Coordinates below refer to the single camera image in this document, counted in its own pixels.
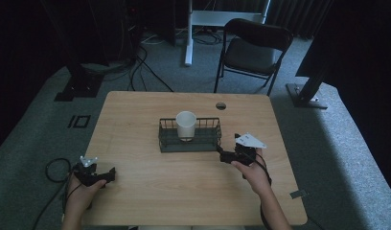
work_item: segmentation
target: wire basket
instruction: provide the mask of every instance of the wire basket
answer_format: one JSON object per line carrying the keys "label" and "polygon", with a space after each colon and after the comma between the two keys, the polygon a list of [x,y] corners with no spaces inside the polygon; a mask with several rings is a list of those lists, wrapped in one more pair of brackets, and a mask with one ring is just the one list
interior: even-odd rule
{"label": "wire basket", "polygon": [[162,152],[216,151],[220,138],[219,118],[197,118],[195,136],[184,139],[178,137],[175,118],[161,118],[159,121],[159,146]]}

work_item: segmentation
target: finger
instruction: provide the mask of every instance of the finger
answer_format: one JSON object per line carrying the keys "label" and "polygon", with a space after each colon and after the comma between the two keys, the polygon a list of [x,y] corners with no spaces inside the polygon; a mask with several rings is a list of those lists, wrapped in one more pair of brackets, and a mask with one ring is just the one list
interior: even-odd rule
{"label": "finger", "polygon": [[235,166],[235,168],[237,168],[241,173],[245,173],[246,170],[249,169],[249,167],[243,165],[241,162],[238,161],[232,161],[231,165]]}
{"label": "finger", "polygon": [[256,148],[256,161],[258,161],[259,163],[265,165],[264,153],[262,151],[262,148]]}
{"label": "finger", "polygon": [[91,185],[89,188],[90,190],[92,190],[93,192],[97,192],[100,190],[100,188],[103,187],[103,185],[106,184],[106,180],[99,180],[97,181],[95,184]]}

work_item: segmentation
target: white desk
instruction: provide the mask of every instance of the white desk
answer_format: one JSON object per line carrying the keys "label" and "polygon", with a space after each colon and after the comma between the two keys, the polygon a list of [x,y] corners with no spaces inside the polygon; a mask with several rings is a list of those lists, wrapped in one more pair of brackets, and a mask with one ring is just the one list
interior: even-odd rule
{"label": "white desk", "polygon": [[246,20],[265,23],[267,9],[270,0],[265,0],[262,12],[234,12],[234,11],[193,11],[193,0],[189,0],[189,29],[186,50],[186,66],[191,66],[193,62],[193,26],[224,26],[233,18],[243,18]]}

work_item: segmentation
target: gray carpet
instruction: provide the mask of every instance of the gray carpet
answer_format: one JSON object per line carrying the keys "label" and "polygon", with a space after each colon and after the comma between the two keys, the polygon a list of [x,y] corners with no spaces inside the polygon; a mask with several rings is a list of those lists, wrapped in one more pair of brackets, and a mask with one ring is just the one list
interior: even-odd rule
{"label": "gray carpet", "polygon": [[[320,229],[316,221],[324,229],[391,229],[391,190],[337,90],[321,85],[318,95],[329,106],[326,110],[296,108],[288,96],[286,83],[307,80],[294,75],[310,44],[299,38],[294,40],[270,96],[297,184],[309,193],[303,201],[310,219],[293,228]],[[184,40],[178,40],[175,47],[148,40],[143,47],[147,50],[146,64],[174,91],[213,91],[220,45],[195,43],[191,67],[184,66]],[[144,51],[139,56],[144,58]],[[93,64],[87,67],[103,68]],[[84,155],[107,92],[127,90],[131,71],[132,68],[106,75],[97,98],[76,98],[70,103],[54,102],[70,76],[66,68],[46,81],[0,148],[0,229],[32,229],[59,186],[46,178],[46,164],[59,157],[75,163]],[[265,94],[266,88],[261,88],[260,83],[228,74],[220,81],[218,92]],[[133,86],[137,91],[169,91],[145,66],[138,68]],[[88,126],[69,127],[73,116],[90,116]],[[66,167],[56,163],[49,174],[63,178],[65,172]],[[59,229],[60,225],[61,202],[57,196],[37,229]]]}

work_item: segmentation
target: white paper cup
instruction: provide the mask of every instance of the white paper cup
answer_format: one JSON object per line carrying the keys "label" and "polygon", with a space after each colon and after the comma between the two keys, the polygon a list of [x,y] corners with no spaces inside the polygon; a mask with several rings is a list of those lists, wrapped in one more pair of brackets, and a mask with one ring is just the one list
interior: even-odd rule
{"label": "white paper cup", "polygon": [[191,141],[195,137],[196,115],[190,111],[181,111],[175,117],[177,134],[182,141]]}

